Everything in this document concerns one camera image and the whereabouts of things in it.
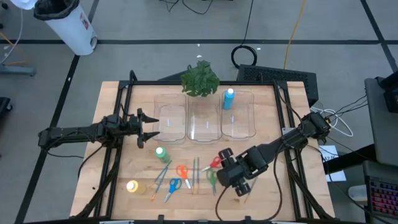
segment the green scissors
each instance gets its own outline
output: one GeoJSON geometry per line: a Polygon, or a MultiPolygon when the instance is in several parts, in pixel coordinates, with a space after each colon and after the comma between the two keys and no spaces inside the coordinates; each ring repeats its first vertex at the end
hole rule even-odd
{"type": "Polygon", "coordinates": [[[216,191],[216,182],[217,182],[217,177],[216,177],[216,171],[213,169],[207,169],[206,170],[206,178],[209,180],[210,184],[213,186],[213,195],[216,196],[217,191],[216,191]]]}

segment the yellow bottle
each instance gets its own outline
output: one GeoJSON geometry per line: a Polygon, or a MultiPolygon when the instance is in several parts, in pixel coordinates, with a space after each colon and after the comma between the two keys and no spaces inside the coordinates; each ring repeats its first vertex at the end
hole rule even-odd
{"type": "Polygon", "coordinates": [[[130,180],[126,186],[127,190],[130,193],[143,194],[147,190],[147,186],[145,184],[139,184],[136,180],[130,180]]]}

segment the yellow cable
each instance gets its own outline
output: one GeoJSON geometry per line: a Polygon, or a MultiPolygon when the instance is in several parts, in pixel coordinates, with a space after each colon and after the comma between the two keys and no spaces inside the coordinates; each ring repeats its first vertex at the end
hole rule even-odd
{"type": "MultiPolygon", "coordinates": [[[[9,44],[11,44],[11,46],[14,46],[14,44],[13,44],[2,32],[0,32],[0,35],[1,35],[9,44]]],[[[13,64],[18,64],[18,63],[29,63],[29,60],[28,60],[29,57],[25,54],[25,52],[23,52],[21,49],[19,49],[18,46],[15,46],[15,49],[17,49],[17,51],[18,51],[19,53],[21,53],[21,54],[25,57],[26,62],[11,62],[11,63],[8,63],[8,64],[6,64],[6,65],[13,65],[13,64]]]]}
{"type": "Polygon", "coordinates": [[[284,69],[286,69],[287,56],[289,56],[289,47],[290,47],[290,43],[292,42],[293,37],[294,37],[294,34],[296,33],[297,26],[299,26],[299,22],[300,22],[300,20],[301,20],[301,15],[303,14],[304,6],[305,6],[305,3],[306,3],[306,2],[307,2],[307,0],[303,0],[303,3],[301,4],[300,14],[298,15],[298,19],[297,19],[297,21],[296,21],[296,25],[294,25],[294,29],[293,29],[292,35],[290,36],[290,39],[289,39],[289,43],[287,44],[286,54],[285,54],[284,69]]]}

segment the green bottle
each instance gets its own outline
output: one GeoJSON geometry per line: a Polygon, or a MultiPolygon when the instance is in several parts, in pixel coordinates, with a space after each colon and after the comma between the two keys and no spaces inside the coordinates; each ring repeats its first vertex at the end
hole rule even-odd
{"type": "Polygon", "coordinates": [[[164,149],[163,147],[158,147],[155,150],[155,155],[160,159],[160,161],[162,161],[165,164],[170,162],[170,155],[166,152],[166,149],[164,149]]]}

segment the glue bottle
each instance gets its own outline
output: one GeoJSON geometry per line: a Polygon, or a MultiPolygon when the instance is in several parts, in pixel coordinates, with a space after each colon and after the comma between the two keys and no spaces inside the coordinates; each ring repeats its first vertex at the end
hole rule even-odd
{"type": "Polygon", "coordinates": [[[170,155],[166,152],[166,149],[163,147],[158,147],[155,150],[155,155],[162,161],[163,163],[168,163],[170,161],[170,155]]]}
{"type": "Polygon", "coordinates": [[[139,183],[136,180],[130,180],[126,186],[127,190],[130,193],[143,194],[147,190],[147,186],[145,184],[139,183]]]}
{"type": "Polygon", "coordinates": [[[235,92],[233,89],[229,88],[225,91],[224,94],[224,110],[230,110],[232,108],[232,104],[234,103],[235,92]]]}

